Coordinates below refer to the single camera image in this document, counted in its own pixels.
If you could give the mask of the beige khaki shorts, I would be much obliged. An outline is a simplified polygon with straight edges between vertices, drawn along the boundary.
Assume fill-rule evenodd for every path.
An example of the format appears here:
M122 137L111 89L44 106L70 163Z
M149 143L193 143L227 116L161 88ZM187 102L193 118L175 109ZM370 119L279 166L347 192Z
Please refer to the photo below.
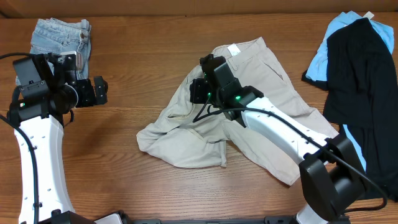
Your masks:
M294 120L330 138L338 134L317 109L304 102L263 38L222 45L212 53L226 59L242 85L251 85L263 92L279 110ZM201 77L201 67L196 66L158 119L137 133L139 149L175 167L224 167L226 142L230 140L253 163L283 183L292 185L299 177L298 165L261 134L228 120L223 114L193 122L202 105L190 102L189 86Z

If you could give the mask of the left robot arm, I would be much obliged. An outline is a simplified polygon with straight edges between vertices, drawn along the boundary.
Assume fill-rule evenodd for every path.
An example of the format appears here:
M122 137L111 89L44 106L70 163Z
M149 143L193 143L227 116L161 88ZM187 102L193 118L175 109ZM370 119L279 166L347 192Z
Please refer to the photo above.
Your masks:
M89 223L75 213L68 196L63 116L74 108L106 104L108 84L101 76L78 78L83 59L76 51L16 57L13 66L20 84L3 120L13 128L21 155L19 223Z

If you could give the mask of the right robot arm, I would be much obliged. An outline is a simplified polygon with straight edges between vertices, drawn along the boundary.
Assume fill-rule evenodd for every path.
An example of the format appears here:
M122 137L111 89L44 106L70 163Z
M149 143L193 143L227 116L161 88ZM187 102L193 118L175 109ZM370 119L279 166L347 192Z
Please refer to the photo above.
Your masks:
M311 130L277 109L253 86L242 86L224 57L200 59L203 78L190 85L190 101L211 104L227 119L283 150L300 169L306 205L296 215L268 216L264 223L349 223L346 209L368 188L351 141Z

